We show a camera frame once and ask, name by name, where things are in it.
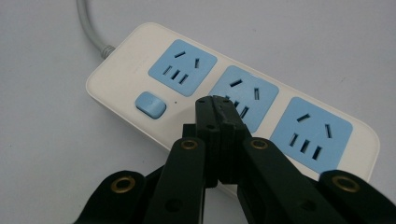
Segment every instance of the power cord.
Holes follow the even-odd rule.
[[[99,49],[102,58],[106,59],[116,48],[105,44],[93,30],[90,20],[88,19],[87,2],[85,0],[77,0],[77,10],[79,21],[81,22],[85,35],[91,40],[96,48]]]

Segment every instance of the extension cord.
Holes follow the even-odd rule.
[[[87,91],[167,150],[194,123],[195,101],[216,94],[313,179],[338,169],[368,181],[379,152],[360,120],[156,23],[136,28],[91,74]]]

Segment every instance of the blue button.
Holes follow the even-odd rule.
[[[152,119],[158,119],[166,110],[166,104],[163,100],[148,91],[141,93],[134,104]]]

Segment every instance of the brass screw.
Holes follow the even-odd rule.
[[[256,149],[266,149],[268,144],[261,139],[254,139],[250,142],[250,145]]]
[[[181,147],[187,150],[196,149],[198,147],[198,143],[193,140],[186,140],[181,142]]]
[[[353,179],[345,176],[345,175],[336,175],[332,178],[332,182],[334,183],[335,186],[337,186],[340,189],[343,189],[344,191],[351,192],[351,193],[356,193],[361,189],[361,186],[359,186],[356,181]]]
[[[111,183],[111,190],[113,190],[115,193],[126,193],[133,189],[135,184],[136,181],[131,176],[123,176]]]

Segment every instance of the gray surface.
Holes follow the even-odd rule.
[[[370,183],[396,202],[396,2],[95,1],[117,46],[158,22],[369,124],[381,141]],[[70,223],[119,170],[144,175],[167,153],[85,91],[101,58],[75,1],[0,3],[0,223]],[[212,189],[205,223],[244,223]]]

